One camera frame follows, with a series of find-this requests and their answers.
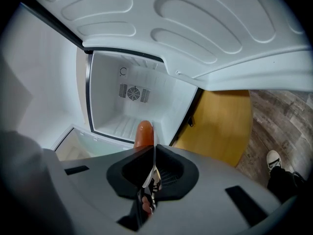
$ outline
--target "black pants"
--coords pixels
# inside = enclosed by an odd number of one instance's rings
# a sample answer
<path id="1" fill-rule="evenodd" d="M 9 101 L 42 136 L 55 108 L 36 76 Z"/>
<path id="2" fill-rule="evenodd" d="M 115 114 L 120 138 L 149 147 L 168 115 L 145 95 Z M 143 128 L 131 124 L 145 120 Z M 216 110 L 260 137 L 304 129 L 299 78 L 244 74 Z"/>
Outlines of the black pants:
<path id="1" fill-rule="evenodd" d="M 286 200 L 299 193 L 305 181 L 298 173 L 290 173 L 276 166 L 270 172 L 268 189 L 276 195 L 280 202 Z"/>

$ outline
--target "freezer compartment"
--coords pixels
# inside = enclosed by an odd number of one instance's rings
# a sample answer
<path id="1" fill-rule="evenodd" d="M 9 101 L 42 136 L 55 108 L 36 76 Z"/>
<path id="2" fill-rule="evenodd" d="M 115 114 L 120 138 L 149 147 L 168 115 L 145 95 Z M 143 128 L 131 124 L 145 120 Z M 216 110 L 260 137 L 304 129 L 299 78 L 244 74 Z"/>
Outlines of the freezer compartment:
<path id="1" fill-rule="evenodd" d="M 95 51 L 89 77 L 93 129 L 134 141 L 142 120 L 150 121 L 159 143 L 169 144 L 197 87 L 167 74 L 164 63 L 125 53 Z"/>

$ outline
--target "laminate flooring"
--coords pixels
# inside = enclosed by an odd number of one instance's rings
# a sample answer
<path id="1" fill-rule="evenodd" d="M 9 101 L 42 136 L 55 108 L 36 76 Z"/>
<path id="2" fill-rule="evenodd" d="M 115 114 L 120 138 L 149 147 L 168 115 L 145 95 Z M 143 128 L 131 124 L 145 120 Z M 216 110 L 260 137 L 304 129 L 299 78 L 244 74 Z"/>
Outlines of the laminate flooring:
<path id="1" fill-rule="evenodd" d="M 245 152 L 252 129 L 249 91 L 203 92 L 174 147 L 236 166 Z"/>
<path id="2" fill-rule="evenodd" d="M 250 91 L 250 99 L 251 136 L 236 168 L 266 187 L 266 155 L 273 149 L 285 170 L 307 179 L 313 163 L 313 93 Z"/>

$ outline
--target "person's leg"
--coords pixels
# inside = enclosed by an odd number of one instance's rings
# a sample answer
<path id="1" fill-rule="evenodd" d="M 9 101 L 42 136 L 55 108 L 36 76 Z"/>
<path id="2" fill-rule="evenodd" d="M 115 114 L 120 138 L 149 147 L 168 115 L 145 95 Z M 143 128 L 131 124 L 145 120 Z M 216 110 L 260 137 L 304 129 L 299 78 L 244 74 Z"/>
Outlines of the person's leg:
<path id="1" fill-rule="evenodd" d="M 280 156 L 274 150 L 268 153 L 267 163 L 270 170 L 268 189 L 274 193 L 280 202 L 284 203 L 290 197 L 298 193 L 293 175 L 282 168 Z"/>

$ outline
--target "white sneaker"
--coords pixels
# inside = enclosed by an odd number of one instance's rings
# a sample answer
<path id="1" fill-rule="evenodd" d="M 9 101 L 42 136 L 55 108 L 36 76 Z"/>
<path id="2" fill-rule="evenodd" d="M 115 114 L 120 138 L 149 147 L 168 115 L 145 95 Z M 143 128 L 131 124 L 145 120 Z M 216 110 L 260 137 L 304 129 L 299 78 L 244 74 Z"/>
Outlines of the white sneaker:
<path id="1" fill-rule="evenodd" d="M 271 171 L 275 166 L 282 167 L 282 162 L 277 151 L 271 150 L 266 156 L 268 168 Z"/>

